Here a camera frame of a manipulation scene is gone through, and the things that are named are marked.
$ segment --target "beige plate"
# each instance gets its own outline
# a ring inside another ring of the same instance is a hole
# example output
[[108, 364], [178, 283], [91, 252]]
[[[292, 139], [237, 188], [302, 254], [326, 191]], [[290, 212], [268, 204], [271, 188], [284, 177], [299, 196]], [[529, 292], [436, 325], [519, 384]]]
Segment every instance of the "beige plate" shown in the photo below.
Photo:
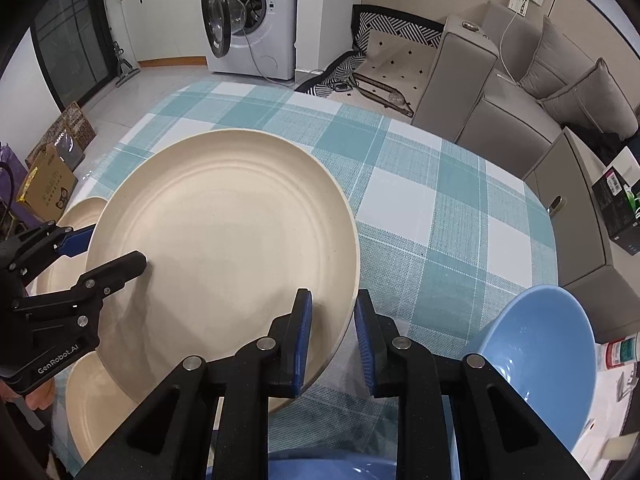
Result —
[[356, 226], [338, 183], [294, 144], [253, 130], [190, 137], [137, 168], [100, 216], [87, 267], [133, 250], [146, 271], [105, 301], [97, 352], [137, 402], [185, 357], [223, 358], [265, 335], [301, 287], [314, 300], [309, 386], [358, 291]]
[[113, 382], [96, 352], [74, 365], [65, 399], [69, 429], [85, 462], [137, 406]]
[[[75, 204], [69, 211], [62, 215], [58, 225], [71, 226], [78, 230], [88, 225], [95, 224], [100, 218], [107, 201], [98, 196], [86, 198]], [[67, 290], [78, 282], [78, 276], [84, 273], [86, 268], [87, 253], [78, 254], [73, 258], [60, 256], [56, 262], [49, 266], [36, 280], [35, 293], [47, 294]]]

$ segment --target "white cable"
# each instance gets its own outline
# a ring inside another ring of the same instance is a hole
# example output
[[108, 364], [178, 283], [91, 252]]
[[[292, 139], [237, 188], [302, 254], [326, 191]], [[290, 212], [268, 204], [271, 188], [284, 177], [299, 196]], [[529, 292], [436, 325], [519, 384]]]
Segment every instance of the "white cable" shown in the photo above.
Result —
[[507, 28], [505, 28], [504, 31], [502, 32], [502, 36], [500, 37], [500, 45], [498, 46], [498, 54], [500, 55], [500, 62], [502, 63], [502, 66], [504, 67], [504, 69], [507, 71], [507, 74], [509, 75], [509, 77], [513, 81], [514, 85], [517, 85], [518, 83], [513, 78], [513, 76], [511, 75], [511, 72], [509, 72], [509, 69], [507, 68], [507, 66], [504, 63], [504, 60], [502, 59], [502, 41], [504, 40], [504, 35], [507, 33], [507, 30], [509, 30], [509, 27], [511, 27], [511, 23], [513, 23], [513, 20], [516, 19], [517, 15], [518, 15], [518, 13], [514, 11], [513, 12], [513, 17], [511, 19], [511, 21], [509, 22], [509, 25], [507, 25]]
[[[244, 3], [244, 10], [246, 11], [247, 15], [249, 14], [249, 10], [246, 8], [246, 6], [250, 1], [251, 0], [247, 0]], [[276, 84], [276, 85], [279, 85], [279, 86], [284, 86], [284, 88], [291, 90], [291, 86], [285, 85], [284, 83], [281, 83], [279, 81], [273, 80], [273, 79], [265, 76], [262, 73], [262, 70], [260, 70], [260, 68], [258, 67], [258, 64], [255, 62], [254, 51], [251, 48], [251, 43], [249, 42], [249, 37], [247, 36], [246, 31], [244, 30], [244, 27], [242, 27], [242, 33], [244, 34], [244, 38], [246, 39], [246, 44], [249, 47], [249, 54], [251, 54], [251, 60], [254, 62], [254, 66], [255, 66], [255, 69], [258, 71], [258, 74], [260, 74], [263, 78], [265, 78], [270, 83], [273, 83], [273, 84]]]

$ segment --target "barcode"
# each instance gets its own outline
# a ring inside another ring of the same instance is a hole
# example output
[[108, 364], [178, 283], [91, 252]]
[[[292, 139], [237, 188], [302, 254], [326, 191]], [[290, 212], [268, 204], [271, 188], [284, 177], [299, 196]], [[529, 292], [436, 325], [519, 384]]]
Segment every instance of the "barcode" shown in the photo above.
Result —
[[616, 177], [616, 174], [611, 171], [607, 175], [607, 184], [609, 184], [609, 189], [613, 193], [613, 195], [617, 195], [620, 191], [622, 191], [622, 186], [620, 186], [620, 181]]

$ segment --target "checkered tablecloth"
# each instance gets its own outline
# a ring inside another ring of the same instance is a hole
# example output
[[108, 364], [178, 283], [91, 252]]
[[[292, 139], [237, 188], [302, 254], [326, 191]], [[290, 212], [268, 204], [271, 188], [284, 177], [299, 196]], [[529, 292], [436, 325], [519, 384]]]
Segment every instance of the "checkered tablecloth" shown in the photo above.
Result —
[[[517, 294], [558, 283], [551, 223], [521, 180], [407, 124], [283, 89], [200, 82], [176, 92], [104, 157], [73, 201], [109, 198], [162, 148], [231, 126], [289, 139], [328, 168], [356, 218], [360, 287], [401, 334], [436, 354], [459, 355]], [[54, 451], [76, 473], [67, 376], [57, 377]], [[320, 378], [271, 416], [270, 450], [337, 447], [392, 458], [396, 407], [369, 397], [352, 322]]]

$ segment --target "black box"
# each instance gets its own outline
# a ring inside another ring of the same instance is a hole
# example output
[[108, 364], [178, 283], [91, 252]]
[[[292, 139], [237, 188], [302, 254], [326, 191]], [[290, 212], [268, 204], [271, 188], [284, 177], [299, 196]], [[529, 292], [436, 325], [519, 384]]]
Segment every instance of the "black box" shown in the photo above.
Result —
[[623, 186], [625, 179], [615, 168], [607, 170], [593, 184], [593, 194], [600, 207], [609, 238], [629, 254], [640, 252], [640, 224]]

